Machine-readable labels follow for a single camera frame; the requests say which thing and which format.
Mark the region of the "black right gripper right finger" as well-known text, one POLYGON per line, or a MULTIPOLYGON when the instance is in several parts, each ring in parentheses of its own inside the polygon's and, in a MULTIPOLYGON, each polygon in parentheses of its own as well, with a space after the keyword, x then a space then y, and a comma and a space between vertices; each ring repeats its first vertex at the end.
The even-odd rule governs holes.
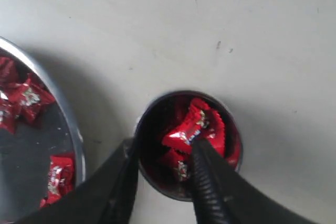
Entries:
POLYGON ((191 154, 191 194, 197 223, 310 223, 243 179, 207 140, 191 154))

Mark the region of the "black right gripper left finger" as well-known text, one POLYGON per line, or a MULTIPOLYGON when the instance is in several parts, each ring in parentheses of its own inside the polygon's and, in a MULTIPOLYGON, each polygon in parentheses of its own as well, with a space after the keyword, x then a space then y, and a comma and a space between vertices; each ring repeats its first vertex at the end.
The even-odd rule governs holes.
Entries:
POLYGON ((90 178, 18 223, 129 223, 138 186, 136 139, 121 142, 90 178))

